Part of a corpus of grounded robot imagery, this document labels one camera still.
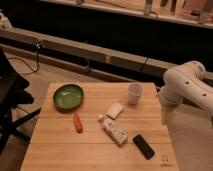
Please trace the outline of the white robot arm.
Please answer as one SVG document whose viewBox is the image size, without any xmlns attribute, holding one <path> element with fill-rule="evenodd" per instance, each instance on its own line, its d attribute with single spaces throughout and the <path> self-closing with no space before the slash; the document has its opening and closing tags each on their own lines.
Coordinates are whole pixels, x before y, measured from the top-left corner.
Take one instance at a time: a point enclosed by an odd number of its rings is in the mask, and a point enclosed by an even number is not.
<svg viewBox="0 0 213 171">
<path fill-rule="evenodd" d="M 205 73 L 206 69 L 199 61 L 171 67 L 164 73 L 164 86 L 158 94 L 162 124 L 166 125 L 172 119 L 172 111 L 184 98 L 213 116 L 213 87 L 202 81 Z"/>
</svg>

